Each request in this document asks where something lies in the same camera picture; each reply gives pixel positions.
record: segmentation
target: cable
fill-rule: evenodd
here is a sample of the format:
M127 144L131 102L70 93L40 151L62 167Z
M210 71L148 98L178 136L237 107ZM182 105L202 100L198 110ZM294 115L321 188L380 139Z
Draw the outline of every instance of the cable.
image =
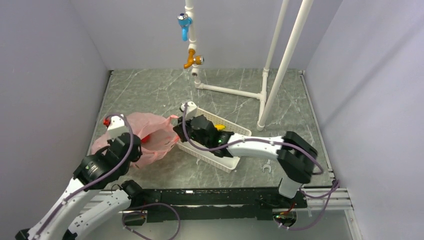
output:
M327 206L328 206L328 204L329 204L331 194L332 194L332 193L333 193L336 189L338 189L338 188L339 188L339 186L340 186L340 183L339 183L339 181L338 181L338 180L336 180L336 181L334 182L334 184L333 184L333 186L332 186L331 190L328 192L329 194L328 194L327 200L325 201L324 207L322 208L321 212L319 212L319 214L318 214L318 216L315 218L315 220L314 220L312 223L310 223L309 225L307 225L307 226L303 226L303 227L286 227L286 226L284 226L284 225L282 225L282 224L278 223L275 219L274 219L274 222L276 222L276 223L277 223L278 227L284 227L286 230L292 230L292 231L302 231L302 230L306 230L306 229L310 229L310 228L312 228L312 227L313 227L313 226L315 226L315 224L317 224L317 223L321 220L321 218L323 217L324 212L326 211L326 208L327 208Z
M268 206L270 206L270 207L273 207L273 208L279 208L280 207L280 205L278 204L278 205L274 205L274 204L271 204L271 203L269 203L269 202L267 202L267 201L265 201L265 200L263 200L263 199L260 199L260 198L255 198L255 200L256 201L259 201L259 202L261 202L261 203L264 203L264 204L266 204L266 205L268 205Z
M290 208L287 210L287 211L282 211L281 213L280 213L280 215L287 215L287 214L289 214L290 213L290 211L295 207L295 202L293 202L292 204L291 204L291 206L290 206Z
M110 170L109 172L107 172L105 175L103 175L103 176L99 177L98 179L96 179L96 180L88 183L87 185L84 185L84 186L80 187L79 189L77 189L76 191L72 192L67 197L65 197L62 200L62 204L57 205L56 208L47 217L47 219L44 221L44 223L41 225L41 227L35 233L35 235L32 238L32 240L35 240L35 236L39 236L43 232L43 230L52 221L52 219L56 216L56 214L59 212L59 210L62 208L63 205L65 205L70 199L72 199L73 197L75 197L75 195L79 194L80 192L84 191L85 189L88 189L91 186L93 186L93 185L97 184L98 182L103 181L105 178L109 177L116 170L118 170L121 167L122 164L125 163L125 161L127 160L128 156L131 154L131 150L133 149L133 144L134 144L133 130L131 129L131 126L128 123L127 118L124 117L124 116L121 116L120 114L110 114L110 115L106 116L106 118L110 118L110 117L113 117L113 116L117 116L117 117L121 118L123 120L123 123L125 124L125 126L128 128L128 132L129 132L129 148L126 151L126 154L123 156L122 160L114 168L112 168L112 170Z
M308 159L310 159L313 164L315 164L318 168L320 172L314 172L312 173L313 175L320 175L324 172L323 167L317 162L317 160L315 160L314 157L312 157L309 153L307 153L305 150L303 150L302 148L291 144L291 143L287 143L287 142L278 142L278 141L269 141L269 140L265 140L265 139L260 139L260 138L247 138L244 140L235 140L232 142L229 142L227 144L218 146L218 147L213 147L213 148L204 148L204 147L199 147L197 145L195 145L192 140L189 137L189 134L187 133L187 128L186 128L186 113L187 113L187 108L189 107L188 103L186 102L184 104L184 111L182 113L182 132L184 133L184 137L187 139L187 141L196 149L201 150L201 151L207 151L207 152L213 152L213 151L217 151L217 150L221 150L221 149L225 149L228 148L229 146L232 146L234 144L239 144L239 143L243 143L243 142L260 142L260 143L266 143L266 144L275 144L275 145L281 145L281 146L286 146L286 147L290 147L292 149L296 149L297 151L301 152L302 154L304 154Z
M118 187L119 187L118 189L122 189L121 185L119 185L118 183L115 183L115 184L113 184L113 185L112 185L112 187L110 188L110 192L111 192L112 194L114 194L114 187L115 187L115 186L118 186Z
M168 204L165 204L165 203L157 202L157 203L150 203L150 204L146 204L146 205L143 205L143 206L134 207L134 208L130 208L130 209L131 209L131 210L137 210L137 209L144 209L144 208L148 208L148 207L152 207L152 206L164 206L164 207L167 207L167 208L171 209L171 210L173 211L173 213L175 214L176 219L178 220L178 227L177 227L177 229L176 229L176 231L175 231L174 235L173 235L170 239L168 239L168 240L173 240L173 239L177 236L177 234L180 232L181 219L180 219L180 215L178 215L178 212L177 212L177 211L176 211L176 210L175 210L172 206L170 206L170 205L168 205ZM148 237L146 237L146 236L142 235L142 234L141 234L141 233L139 233L138 231L135 231L134 229L132 229L132 228L128 227L127 225L125 225L125 218L126 218L128 215L131 215L131 214L134 214L134 212L126 213L126 214L122 217L122 225L123 225L123 227L124 227L126 230L128 230L128 231L130 231L130 232L132 232L132 233L136 234L137 236L139 236L139 237L141 237L141 238L144 238L145 240L152 240L152 239L150 239L150 238L148 238Z
M321 196L312 196L312 195L309 195L306 192L304 192L302 189L299 189L299 192L301 192L303 195L305 195L306 197L311 198L311 199L322 199L323 197L328 196L328 195L334 193L335 190L336 189L332 188L329 192L327 192L327 193L325 193L325 194L323 194Z

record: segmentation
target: blue faucet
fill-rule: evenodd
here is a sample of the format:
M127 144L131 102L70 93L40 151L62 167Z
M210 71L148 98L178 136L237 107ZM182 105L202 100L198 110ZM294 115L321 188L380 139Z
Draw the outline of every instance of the blue faucet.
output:
M189 39L189 27L192 24L192 19L187 13L181 13L178 16L178 23L181 26L182 40L185 42Z

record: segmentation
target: wrench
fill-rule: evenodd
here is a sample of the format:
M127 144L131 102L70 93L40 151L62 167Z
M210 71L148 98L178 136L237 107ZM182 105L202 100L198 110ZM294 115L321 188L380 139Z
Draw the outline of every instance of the wrench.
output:
M265 169L268 169L268 173L271 173L271 159L266 160L266 163L262 165L262 173L265 173Z

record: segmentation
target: yellow object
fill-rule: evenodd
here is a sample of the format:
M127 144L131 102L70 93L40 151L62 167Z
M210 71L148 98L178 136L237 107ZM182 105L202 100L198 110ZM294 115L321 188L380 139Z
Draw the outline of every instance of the yellow object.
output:
M188 69L189 67L191 67L193 64L197 64L197 65L202 65L204 62L204 59L202 56L195 56L196 51L193 48L190 48L188 50L188 58L187 58L187 63L184 64L184 69Z
M222 124L216 124L215 125L215 128L218 129L218 131L221 131L221 130L224 130L225 129L225 126L222 125Z

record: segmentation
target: white basket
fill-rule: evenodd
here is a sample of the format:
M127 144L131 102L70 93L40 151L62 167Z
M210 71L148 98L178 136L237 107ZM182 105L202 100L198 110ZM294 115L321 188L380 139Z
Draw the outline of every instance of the white basket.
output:
M219 117L215 114L212 114L208 111L205 111L201 108L197 108L196 116L204 115L209 121L211 121L214 125L222 124L225 126L225 131L234 132L237 134L245 135L245 136L251 136L252 132L244 128L242 126L239 126L235 123L232 123L228 120L225 120L222 117ZM205 147L197 142L194 141L194 143L199 147ZM178 148L183 150L184 152L195 156L198 159L201 159L208 164L211 164L212 166L215 166L227 173L231 173L232 170L234 170L237 167L237 164L240 161L240 157L217 157L213 155L212 153L208 151L202 151L199 149L194 148L189 142L181 142L179 141L177 143Z

